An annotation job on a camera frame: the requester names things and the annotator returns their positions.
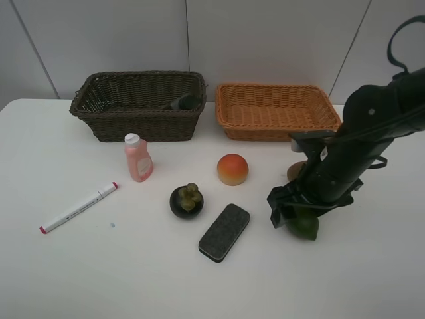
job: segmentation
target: dark brown wicker basket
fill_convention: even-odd
[[[165,110],[185,94],[202,102],[192,110]],[[70,113],[101,142],[120,142],[128,133],[148,142],[185,141],[192,138],[206,96],[204,79],[196,72],[102,72],[88,77]]]

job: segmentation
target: white wall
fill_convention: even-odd
[[[0,110],[18,98],[55,98],[8,0],[0,0]]]
[[[331,94],[344,104],[364,84],[387,85],[402,72],[386,58],[391,35],[405,20],[425,14],[424,0],[373,0]],[[414,23],[401,30],[392,42],[395,58],[409,71],[425,67],[425,24]]]
[[[337,78],[369,0],[187,0],[191,70],[217,84]]]
[[[61,98],[102,71],[188,70],[185,0],[15,0]]]

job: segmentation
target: wicker basket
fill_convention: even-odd
[[[192,94],[192,110],[165,110]],[[70,113],[85,121],[101,142],[119,142],[136,133],[148,142],[190,140],[206,100],[196,72],[103,72],[90,76],[72,101]]]
[[[216,116],[229,138],[244,141],[289,141],[290,132],[341,124],[327,95],[311,85],[223,84]]]

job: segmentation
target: mangosteen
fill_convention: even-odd
[[[176,188],[170,196],[170,208],[174,215],[190,219],[199,214],[204,206],[204,197],[194,183]]]

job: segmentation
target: white bottle cap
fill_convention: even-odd
[[[124,141],[129,148],[136,148],[140,144],[140,136],[134,133],[129,133],[125,136]]]

